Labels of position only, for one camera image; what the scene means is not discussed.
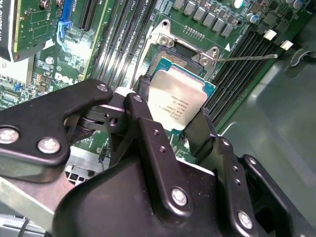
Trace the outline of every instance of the capacitor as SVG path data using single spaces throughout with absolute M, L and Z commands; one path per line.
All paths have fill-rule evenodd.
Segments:
M 294 9 L 300 9 L 303 6 L 303 2 L 301 0 L 295 0 L 292 4 L 291 7 Z
M 247 18 L 247 21 L 252 23 L 252 24 L 255 24 L 259 19 L 257 15 L 254 15 L 252 13 L 247 14 L 246 18 Z
M 237 9 L 241 8 L 243 6 L 243 0 L 233 0 L 232 6 Z

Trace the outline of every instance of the black connector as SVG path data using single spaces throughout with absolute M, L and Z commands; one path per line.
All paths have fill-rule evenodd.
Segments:
M 80 18 L 79 29 L 89 31 L 97 8 L 97 0 L 85 0 Z

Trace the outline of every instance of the green circuit board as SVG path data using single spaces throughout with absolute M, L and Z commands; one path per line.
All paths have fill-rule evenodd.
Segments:
M 33 47 L 56 34 L 56 25 L 61 15 L 61 8 L 50 4 L 41 9 L 38 1 L 17 1 L 17 14 L 14 38 L 14 51 Z
M 18 3 L 19 12 L 26 15 L 21 13 L 19 15 L 17 49 L 37 42 L 37 39 L 32 37 L 35 27 L 33 27 L 34 23 L 30 18 L 30 15 L 35 13 L 35 10 L 33 11 L 35 7 L 30 6 L 26 0 L 19 0 Z M 238 46 L 249 27 L 259 27 L 260 24 L 269 22 L 266 24 L 268 28 L 277 32 L 276 28 L 280 22 L 283 22 L 288 26 L 288 29 L 284 33 L 278 32 L 278 35 L 282 35 L 284 40 L 292 40 L 311 17 L 311 13 L 305 10 L 305 5 L 308 2 L 300 9 L 293 9 L 281 1 L 245 0 L 243 7 L 236 9 L 232 7 L 231 0 L 221 2 L 214 0 L 193 1 L 195 11 L 201 7 L 205 10 L 205 14 L 212 13 L 216 19 L 222 19 L 225 26 L 231 25 L 233 27 L 229 36 L 225 37 L 222 35 L 222 30 L 220 32 L 213 30 L 214 25 L 207 27 L 203 24 L 203 20 L 194 20 L 195 11 L 189 16 L 184 14 L 188 4 L 187 0 L 183 1 L 180 9 L 175 9 L 174 3 L 174 0 L 157 0 L 154 6 L 151 6 L 153 3 L 149 0 L 99 0 L 91 28 L 84 31 L 80 29 L 79 23 L 85 1 L 74 0 L 70 15 L 72 25 L 63 39 L 66 50 L 63 50 L 53 38 L 54 46 L 37 53 L 34 59 L 32 83 L 27 87 L 22 86 L 16 90 L 16 81 L 0 79 L 0 109 L 89 78 L 100 79 L 108 83 L 112 89 L 117 86 L 130 87 L 135 66 L 141 54 L 144 53 L 142 48 L 146 44 L 146 36 L 165 19 L 171 22 L 171 33 L 176 37 L 202 51 L 208 51 L 211 47 L 216 46 L 219 48 L 219 57 L 226 58 Z M 51 14 L 50 20 L 44 20 L 42 16 L 43 20 L 35 23 L 38 27 L 48 24 L 46 35 L 43 34 L 38 39 L 55 37 L 57 19 L 61 10 L 55 5 L 51 5 L 50 9 L 54 15 Z M 255 24 L 250 24 L 247 21 L 247 15 L 254 11 L 259 20 Z M 270 18 L 266 19 L 270 13 L 276 17 L 274 21 L 271 21 Z M 158 48 L 158 44 L 150 46 L 142 65 L 140 65 L 138 74 L 144 74 L 148 71 Z M 261 69 L 253 83 L 247 88 L 244 96 L 226 113 L 227 116 L 223 118 L 221 124 L 229 118 L 247 93 L 258 83 L 273 61 L 270 60 Z M 204 80 L 212 82 L 222 65 L 223 63 L 217 63 L 212 75 Z M 204 77 L 205 70 L 201 70 L 198 75 Z M 167 132 L 167 136 L 176 156 L 194 162 L 195 159 L 191 157 L 189 149 L 183 143 L 178 143 L 178 136 L 169 132 Z M 107 134 L 98 132 L 91 138 L 78 142 L 75 146 L 99 154 L 107 144 Z

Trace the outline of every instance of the silver screw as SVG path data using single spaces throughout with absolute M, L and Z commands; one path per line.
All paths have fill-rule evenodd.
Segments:
M 161 37 L 160 43 L 163 45 L 166 45 L 166 44 L 168 44 L 168 39 L 166 37 Z
M 250 163 L 257 164 L 257 162 L 253 158 L 249 158 L 249 160 L 250 160 Z
M 98 88 L 99 90 L 101 90 L 101 91 L 104 91 L 104 92 L 107 92 L 107 91 L 108 91 L 107 87 L 106 87 L 105 85 L 103 85 L 103 84 L 99 84 L 99 85 L 97 86 L 97 88 Z
M 64 0 L 55 0 L 55 5 L 57 7 L 61 7 L 63 5 L 63 3 L 64 3 Z
M 0 143 L 1 144 L 10 144 L 16 142 L 20 137 L 18 131 L 13 128 L 1 128 L 0 129 Z
M 134 99 L 137 100 L 138 102 L 143 102 L 142 97 L 140 97 L 139 95 L 134 95 Z
M 46 137 L 39 141 L 38 149 L 45 154 L 54 154 L 60 150 L 60 144 L 53 137 Z
M 229 146 L 229 141 L 227 141 L 226 139 L 223 139 L 223 143 L 226 145 L 226 146 Z
M 245 228 L 249 230 L 252 229 L 252 222 L 246 213 L 244 213 L 243 211 L 238 212 L 238 218 Z
M 178 188 L 172 189 L 171 196 L 174 202 L 178 204 L 179 206 L 184 206 L 188 202 L 188 198 L 186 194 L 181 189 L 178 189 Z
M 206 66 L 208 64 L 208 59 L 202 58 L 202 64 L 203 64 L 203 66 Z
M 41 0 L 39 4 L 40 4 L 41 8 L 48 9 L 49 4 L 50 4 L 50 0 Z

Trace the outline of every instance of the blue slot latch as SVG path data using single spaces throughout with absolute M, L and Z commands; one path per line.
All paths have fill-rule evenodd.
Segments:
M 58 22 L 57 39 L 56 40 L 57 40 L 57 43 L 63 49 L 63 51 L 66 51 L 66 46 L 64 45 L 64 43 L 62 42 L 61 39 L 63 39 L 66 36 L 66 29 L 68 30 L 70 27 L 71 27 L 71 21 L 66 21 L 66 22 L 59 21 Z

